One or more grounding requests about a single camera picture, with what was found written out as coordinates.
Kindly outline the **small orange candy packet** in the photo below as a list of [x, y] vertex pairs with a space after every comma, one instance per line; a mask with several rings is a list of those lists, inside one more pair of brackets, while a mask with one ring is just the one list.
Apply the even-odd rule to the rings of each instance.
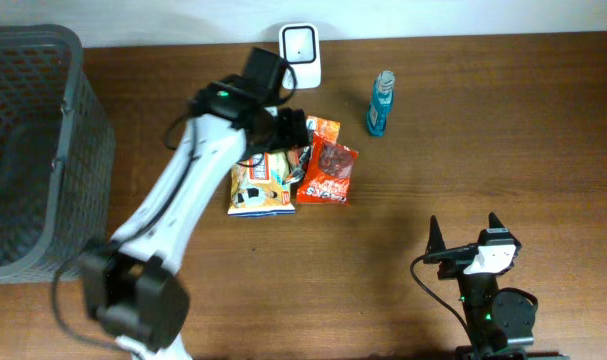
[[317, 135], [324, 140], [336, 143], [339, 137], [341, 124], [337, 121], [308, 115], [306, 127], [311, 135]]

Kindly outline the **black patterned snack packet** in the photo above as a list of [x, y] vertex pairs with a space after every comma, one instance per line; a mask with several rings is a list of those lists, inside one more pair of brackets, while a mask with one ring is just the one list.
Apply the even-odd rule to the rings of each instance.
[[292, 149], [286, 152], [290, 172], [284, 179], [285, 184], [297, 183], [305, 177], [311, 152], [312, 148], [310, 146]]

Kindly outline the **red snack bag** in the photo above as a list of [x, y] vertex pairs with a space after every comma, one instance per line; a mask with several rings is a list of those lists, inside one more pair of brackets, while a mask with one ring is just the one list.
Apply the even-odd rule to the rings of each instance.
[[297, 188], [297, 202], [348, 205], [351, 175], [357, 158], [357, 151], [315, 135], [305, 177]]

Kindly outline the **blue mouthwash bottle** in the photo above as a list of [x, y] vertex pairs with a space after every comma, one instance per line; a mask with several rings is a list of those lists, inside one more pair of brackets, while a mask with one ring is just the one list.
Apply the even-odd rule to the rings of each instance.
[[374, 81], [366, 124], [372, 136], [382, 137], [394, 102], [395, 75], [390, 70], [382, 71]]

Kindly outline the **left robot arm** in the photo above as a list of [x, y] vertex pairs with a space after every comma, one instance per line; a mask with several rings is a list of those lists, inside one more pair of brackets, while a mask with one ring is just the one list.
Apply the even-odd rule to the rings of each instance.
[[109, 240], [80, 253], [86, 311], [134, 359], [186, 359], [181, 330], [190, 307], [177, 279], [201, 215], [233, 166], [308, 144], [305, 114], [286, 107], [293, 66], [253, 48], [240, 74], [197, 91], [176, 119], [184, 132], [151, 192]]

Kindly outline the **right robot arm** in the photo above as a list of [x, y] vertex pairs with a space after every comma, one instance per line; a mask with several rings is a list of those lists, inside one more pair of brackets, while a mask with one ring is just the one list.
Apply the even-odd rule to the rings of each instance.
[[447, 248], [435, 217], [430, 218], [423, 262], [437, 264], [440, 280], [458, 283], [468, 346], [455, 350], [457, 359], [525, 359], [534, 342], [537, 298], [516, 288], [500, 288], [497, 278], [514, 266], [519, 240], [498, 217], [488, 215], [488, 227], [475, 243]]

